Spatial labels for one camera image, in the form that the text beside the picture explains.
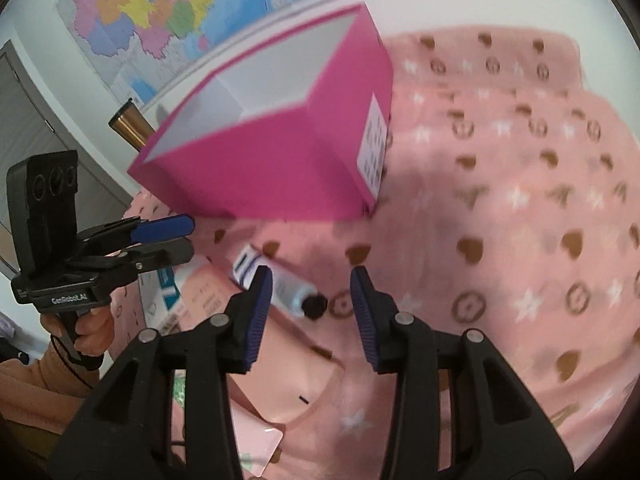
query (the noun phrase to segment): colorful map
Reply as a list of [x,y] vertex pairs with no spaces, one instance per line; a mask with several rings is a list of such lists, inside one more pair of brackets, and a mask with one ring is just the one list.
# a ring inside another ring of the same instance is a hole
[[58,12],[116,98],[148,104],[191,63],[295,0],[59,0]]

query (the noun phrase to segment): open box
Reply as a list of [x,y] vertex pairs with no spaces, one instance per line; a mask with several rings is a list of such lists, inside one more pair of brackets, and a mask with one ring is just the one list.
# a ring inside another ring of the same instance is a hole
[[214,70],[129,174],[197,216],[358,218],[378,196],[391,87],[369,11],[343,9]]

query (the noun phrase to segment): gold cylinder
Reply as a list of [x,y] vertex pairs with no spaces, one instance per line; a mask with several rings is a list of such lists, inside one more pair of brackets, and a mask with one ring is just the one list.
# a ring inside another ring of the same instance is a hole
[[111,118],[109,126],[138,151],[156,132],[131,99]]

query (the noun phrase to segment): black cap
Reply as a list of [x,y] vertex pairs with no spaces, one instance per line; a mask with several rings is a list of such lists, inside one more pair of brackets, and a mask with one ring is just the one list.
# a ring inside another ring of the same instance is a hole
[[316,320],[322,317],[322,314],[326,312],[326,308],[329,302],[322,294],[314,294],[307,296],[302,302],[302,312],[305,313],[305,317]]

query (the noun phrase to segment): white tube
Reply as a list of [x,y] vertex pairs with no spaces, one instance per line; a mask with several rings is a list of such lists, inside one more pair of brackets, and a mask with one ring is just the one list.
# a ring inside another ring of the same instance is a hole
[[271,304],[294,317],[318,319],[324,314],[327,299],[318,293],[315,286],[267,258],[250,244],[242,249],[234,263],[233,276],[238,285],[249,288],[255,271],[261,265],[269,267],[273,273]]

